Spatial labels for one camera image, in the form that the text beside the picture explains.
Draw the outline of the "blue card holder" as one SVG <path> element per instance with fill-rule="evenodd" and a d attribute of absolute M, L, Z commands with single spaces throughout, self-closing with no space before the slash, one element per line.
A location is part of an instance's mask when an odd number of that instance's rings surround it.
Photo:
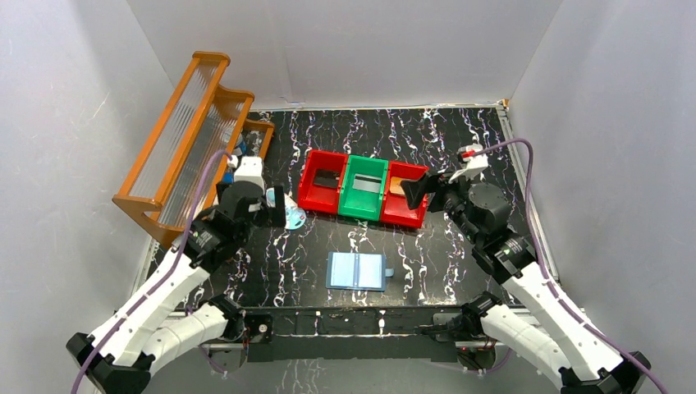
<path fill-rule="evenodd" d="M 325 286 L 333 290 L 384 292 L 387 279 L 394 272 L 387 266 L 384 254 L 330 252 Z"/>

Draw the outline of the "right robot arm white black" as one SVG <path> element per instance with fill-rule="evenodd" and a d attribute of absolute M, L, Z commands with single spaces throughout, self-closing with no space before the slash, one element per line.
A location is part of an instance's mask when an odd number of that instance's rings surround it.
<path fill-rule="evenodd" d="M 477 265 L 521 301 L 537 319 L 526 323 L 498 297 L 484 291 L 445 323 L 420 327 L 424 335 L 466 334 L 502 341 L 551 380 L 562 393 L 636 393 L 651 368 L 639 352 L 622 353 L 599 336 L 538 263 L 535 248 L 508 224 L 504 193 L 486 182 L 425 172 L 404 180 L 409 208 L 433 195 L 428 211 L 443 211 L 472 244 Z"/>

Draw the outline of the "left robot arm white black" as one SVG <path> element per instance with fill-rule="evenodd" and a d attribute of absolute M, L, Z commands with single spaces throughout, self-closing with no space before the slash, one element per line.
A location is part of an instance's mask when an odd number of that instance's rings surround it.
<path fill-rule="evenodd" d="M 246 311 L 216 295 L 171 325 L 170 313 L 248 242 L 255 227 L 284 227 L 282 186 L 266 190 L 250 181 L 223 186 L 217 204 L 191 215 L 183 234 L 156 272 L 106 322 L 77 332 L 66 348 L 80 367 L 77 392 L 87 378 L 101 393 L 141 393 L 165 365 L 211 340 L 239 341 L 250 332 Z"/>

